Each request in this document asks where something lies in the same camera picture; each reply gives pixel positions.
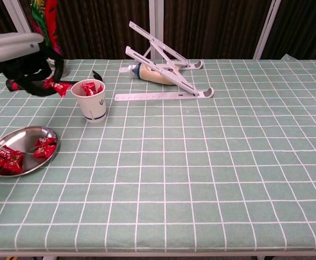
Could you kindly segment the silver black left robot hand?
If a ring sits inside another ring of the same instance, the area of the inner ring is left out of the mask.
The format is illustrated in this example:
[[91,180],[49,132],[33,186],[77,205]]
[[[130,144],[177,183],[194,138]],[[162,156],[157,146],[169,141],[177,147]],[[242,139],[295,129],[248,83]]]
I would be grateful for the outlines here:
[[37,33],[0,34],[0,74],[10,91],[25,90],[34,96],[66,95],[69,83],[61,82],[64,60]]

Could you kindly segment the white paper cup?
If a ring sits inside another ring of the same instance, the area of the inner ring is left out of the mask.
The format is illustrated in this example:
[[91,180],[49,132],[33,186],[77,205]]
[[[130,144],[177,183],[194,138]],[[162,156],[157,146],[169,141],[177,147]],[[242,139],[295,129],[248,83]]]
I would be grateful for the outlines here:
[[[81,88],[81,85],[87,82],[94,82],[96,90],[98,90],[100,84],[103,84],[104,90],[101,93],[97,93],[93,96],[86,96],[84,90]],[[102,81],[96,79],[82,80],[71,87],[70,91],[76,98],[83,116],[88,122],[101,122],[106,118],[107,110],[105,89],[105,84]]]

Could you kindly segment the white folding laptop stand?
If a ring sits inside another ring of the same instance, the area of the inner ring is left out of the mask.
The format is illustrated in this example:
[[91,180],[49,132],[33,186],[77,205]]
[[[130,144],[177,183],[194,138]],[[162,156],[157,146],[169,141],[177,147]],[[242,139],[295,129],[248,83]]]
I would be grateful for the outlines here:
[[127,46],[125,49],[126,55],[133,58],[135,62],[149,66],[166,79],[174,82],[175,85],[182,90],[179,92],[117,94],[115,96],[116,101],[193,100],[208,99],[213,96],[214,89],[212,87],[209,87],[207,90],[198,91],[197,88],[189,83],[181,74],[183,70],[201,69],[203,67],[203,61],[199,60],[197,63],[191,63],[181,54],[155,38],[134,22],[130,21],[129,27],[145,37],[149,41],[150,46],[143,55]]

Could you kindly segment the red black claw hammer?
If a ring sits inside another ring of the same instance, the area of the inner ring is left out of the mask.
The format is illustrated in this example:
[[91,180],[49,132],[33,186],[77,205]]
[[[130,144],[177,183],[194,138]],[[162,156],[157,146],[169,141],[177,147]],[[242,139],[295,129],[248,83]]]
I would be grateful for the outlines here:
[[[96,80],[102,80],[102,77],[99,73],[97,73],[96,71],[92,71],[93,73],[93,77]],[[60,81],[59,84],[65,87],[70,88],[73,84],[75,84],[76,81]],[[24,90],[23,87],[21,87],[20,85],[18,85],[14,80],[6,80],[6,87],[8,88],[8,90],[10,90],[11,92],[13,91],[17,91],[17,90]],[[42,83],[41,81],[35,82],[36,88],[37,89],[43,89],[44,83]]]

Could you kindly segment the colourful feather shuttlecock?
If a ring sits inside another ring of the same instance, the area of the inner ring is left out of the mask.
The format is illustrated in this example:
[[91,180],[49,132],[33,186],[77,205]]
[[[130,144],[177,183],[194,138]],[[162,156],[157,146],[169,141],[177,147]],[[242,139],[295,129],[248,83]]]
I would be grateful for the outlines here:
[[57,42],[57,4],[58,0],[31,0],[31,25],[34,32],[43,36],[46,45],[61,55]]

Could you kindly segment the small glass jar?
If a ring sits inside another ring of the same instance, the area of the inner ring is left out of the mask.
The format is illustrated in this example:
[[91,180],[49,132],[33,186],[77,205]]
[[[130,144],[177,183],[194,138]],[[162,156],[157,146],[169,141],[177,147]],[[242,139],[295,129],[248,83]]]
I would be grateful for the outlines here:
[[[55,61],[49,58],[49,59],[47,59],[47,62],[48,62],[48,64],[49,64],[50,68],[51,68],[52,73],[54,73],[54,71],[55,71]],[[69,68],[68,68],[68,62],[67,62],[67,60],[63,60],[63,73],[62,73],[62,77],[68,76],[69,73],[70,73],[70,70],[69,70]]]

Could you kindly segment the round metal plate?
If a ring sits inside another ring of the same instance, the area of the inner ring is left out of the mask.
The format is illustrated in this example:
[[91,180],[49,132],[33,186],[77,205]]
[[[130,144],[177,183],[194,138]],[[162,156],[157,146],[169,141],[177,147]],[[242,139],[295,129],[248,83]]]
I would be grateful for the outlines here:
[[[38,138],[43,137],[55,138],[56,150],[51,154],[51,156],[45,159],[34,158],[33,152],[36,150],[34,143],[38,140]],[[26,175],[51,161],[59,151],[59,139],[57,134],[52,129],[42,126],[29,126],[15,130],[0,138],[0,148],[4,145],[23,153],[22,172],[10,173],[5,170],[0,170],[0,177],[4,178]]]

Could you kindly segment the mayonnaise squeeze bottle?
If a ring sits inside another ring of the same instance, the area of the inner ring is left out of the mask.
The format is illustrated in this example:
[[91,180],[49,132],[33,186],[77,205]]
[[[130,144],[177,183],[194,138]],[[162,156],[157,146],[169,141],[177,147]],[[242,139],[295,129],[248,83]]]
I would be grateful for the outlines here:
[[127,67],[120,67],[119,73],[127,73],[133,78],[135,77],[141,80],[150,81],[158,84],[170,86],[175,85],[174,82],[171,82],[170,80],[160,75],[157,71],[152,70],[149,66],[140,62],[132,63]]

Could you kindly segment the green checked tablecloth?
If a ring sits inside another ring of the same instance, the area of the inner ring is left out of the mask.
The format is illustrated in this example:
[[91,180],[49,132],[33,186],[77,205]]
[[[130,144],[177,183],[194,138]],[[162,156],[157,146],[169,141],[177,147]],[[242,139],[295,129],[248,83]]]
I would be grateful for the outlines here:
[[205,60],[184,73],[211,99],[117,102],[166,90],[98,71],[107,118],[88,123],[72,94],[11,93],[0,75],[0,138],[53,129],[53,161],[0,178],[4,252],[316,252],[316,61]]

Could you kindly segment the white metal frame post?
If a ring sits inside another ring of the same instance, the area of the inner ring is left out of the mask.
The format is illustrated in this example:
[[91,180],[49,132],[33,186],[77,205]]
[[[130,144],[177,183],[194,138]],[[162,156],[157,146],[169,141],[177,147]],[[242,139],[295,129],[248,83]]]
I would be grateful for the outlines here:
[[281,0],[271,0],[271,4],[267,13],[266,20],[264,22],[260,38],[258,40],[253,59],[259,60],[262,57],[263,51],[265,49],[269,34],[271,32],[273,23],[276,18],[276,14],[278,13],[278,9],[280,7]]
[[149,0],[150,34],[164,41],[164,0]]
[[23,57],[40,51],[39,44],[44,41],[40,34],[33,33],[19,0],[2,0],[17,32],[5,34],[4,49],[8,59]]

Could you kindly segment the white metal table frame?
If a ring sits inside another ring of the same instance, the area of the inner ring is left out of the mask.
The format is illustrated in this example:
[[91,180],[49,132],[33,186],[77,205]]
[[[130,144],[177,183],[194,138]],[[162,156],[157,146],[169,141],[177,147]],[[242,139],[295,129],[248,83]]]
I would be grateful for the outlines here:
[[0,251],[4,256],[53,257],[230,257],[230,256],[316,256],[315,251],[215,251],[215,252],[55,252],[55,251]]

